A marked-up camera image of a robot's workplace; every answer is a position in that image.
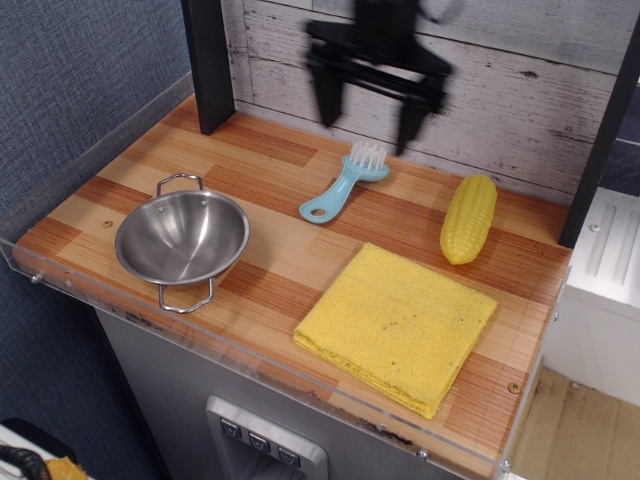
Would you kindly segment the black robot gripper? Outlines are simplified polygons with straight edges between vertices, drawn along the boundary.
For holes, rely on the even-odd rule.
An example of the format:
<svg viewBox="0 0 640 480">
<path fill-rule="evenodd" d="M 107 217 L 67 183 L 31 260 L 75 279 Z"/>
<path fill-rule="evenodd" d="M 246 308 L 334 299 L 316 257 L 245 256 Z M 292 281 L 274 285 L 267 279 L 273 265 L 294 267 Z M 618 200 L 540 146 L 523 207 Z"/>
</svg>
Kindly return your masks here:
<svg viewBox="0 0 640 480">
<path fill-rule="evenodd" d="M 417 1 L 356 1 L 349 23 L 306 23 L 307 65 L 325 127 L 343 113 L 346 83 L 401 100 L 396 155 L 403 154 L 432 108 L 442 106 L 444 83 L 453 73 L 450 63 L 419 44 L 421 13 Z"/>
</svg>

